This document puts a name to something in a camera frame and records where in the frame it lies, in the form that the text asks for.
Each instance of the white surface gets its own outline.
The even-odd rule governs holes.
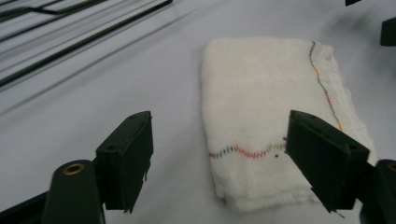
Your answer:
[[[200,109],[200,61],[221,36],[313,39],[335,48],[341,75],[380,158],[396,159],[396,48],[380,47],[392,0],[175,1],[62,63],[0,90],[0,210],[46,191],[60,165],[93,159],[129,115],[151,110],[155,153],[134,212],[107,223],[359,223],[360,206],[320,204],[250,214],[214,193]]]

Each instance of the folded cloth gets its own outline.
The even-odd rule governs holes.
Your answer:
[[[316,201],[284,153],[289,113],[304,111],[376,156],[339,75],[333,49],[316,41],[222,38],[205,48],[202,112],[216,193],[231,207]]]

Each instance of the metal bar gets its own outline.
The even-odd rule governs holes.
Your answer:
[[[104,2],[104,1],[106,1],[106,0],[86,1],[86,2],[76,4],[74,6],[71,6],[71,7],[63,8],[58,11],[43,9],[43,7],[45,5],[40,6],[40,7],[17,7],[17,8],[8,10],[8,11],[0,12],[0,22],[9,21],[13,18],[19,17],[21,15],[24,15],[24,14],[27,14],[30,12],[42,13],[42,14],[48,14],[48,15],[72,14],[72,13],[82,10],[83,8],[91,7],[91,6],[94,6],[94,5]]]
[[[102,1],[100,1],[100,2],[96,2],[95,4],[99,4],[99,3],[104,2],[104,1],[105,1],[105,0],[102,0]],[[13,38],[13,37],[15,37],[15,36],[23,35],[23,34],[29,32],[29,31],[32,31],[32,30],[34,30],[34,29],[36,29],[36,28],[38,28],[38,27],[47,25],[48,23],[51,23],[51,22],[53,22],[53,21],[57,21],[57,20],[59,20],[59,19],[61,19],[61,18],[64,18],[64,17],[70,16],[70,15],[73,15],[74,13],[79,12],[79,11],[81,11],[82,9],[85,9],[85,8],[91,7],[91,6],[93,6],[93,5],[80,7],[79,9],[77,9],[76,11],[74,11],[73,13],[63,14],[63,15],[58,16],[58,17],[55,17],[55,18],[53,18],[53,19],[49,19],[49,20],[47,20],[47,21],[42,21],[42,22],[40,22],[40,23],[37,23],[37,24],[35,24],[35,25],[33,25],[33,26],[27,27],[27,28],[22,29],[22,30],[20,30],[20,31],[18,31],[18,32],[15,32],[15,33],[13,33],[13,34],[6,35],[6,36],[4,36],[4,37],[1,37],[1,38],[0,38],[0,43],[3,42],[3,41],[9,40],[10,38]]]
[[[0,213],[0,223],[40,223],[47,192]]]
[[[101,37],[103,37],[103,36],[105,36],[107,34],[110,34],[111,32],[114,32],[114,31],[120,29],[121,27],[123,27],[123,26],[125,26],[125,25],[127,25],[127,24],[129,24],[129,23],[131,23],[133,21],[137,21],[137,20],[147,16],[148,14],[150,14],[150,13],[152,13],[154,11],[161,9],[162,7],[166,7],[167,5],[171,4],[172,2],[173,2],[173,0],[166,0],[164,2],[161,2],[160,4],[158,4],[158,5],[154,6],[154,7],[151,7],[149,9],[146,9],[146,10],[142,11],[142,12],[139,12],[139,13],[133,15],[132,17],[130,17],[130,18],[124,20],[124,21],[120,21],[119,23],[117,23],[117,24],[115,24],[113,26],[110,26],[110,27],[106,28],[105,30],[103,30],[103,31],[101,31],[101,32],[99,32],[99,33],[97,33],[95,35],[91,35],[91,36],[89,36],[89,37],[77,42],[76,44],[74,44],[74,45],[72,45],[70,47],[62,49],[61,51],[58,51],[58,52],[50,55],[49,57],[47,57],[47,58],[45,58],[45,59],[43,59],[43,60],[41,60],[41,61],[39,61],[37,63],[31,64],[31,65],[23,68],[22,70],[14,73],[14,74],[12,74],[12,75],[10,75],[8,77],[5,77],[5,78],[1,79],[0,80],[0,88],[5,87],[6,85],[10,84],[11,82],[16,81],[16,80],[18,80],[18,79],[20,79],[22,77],[25,77],[29,73],[34,72],[35,70],[37,70],[37,69],[39,69],[39,68],[41,68],[41,67],[43,67],[43,66],[45,66],[45,65],[47,65],[49,63],[55,62],[56,60],[62,58],[63,56],[65,56],[65,55],[67,55],[67,54],[69,54],[69,53],[71,53],[71,52],[73,52],[73,51],[75,51],[77,49],[80,49],[80,48],[90,44],[91,42],[93,42],[93,41],[95,41],[95,40],[97,40],[97,39],[99,39],[99,38],[101,38]]]

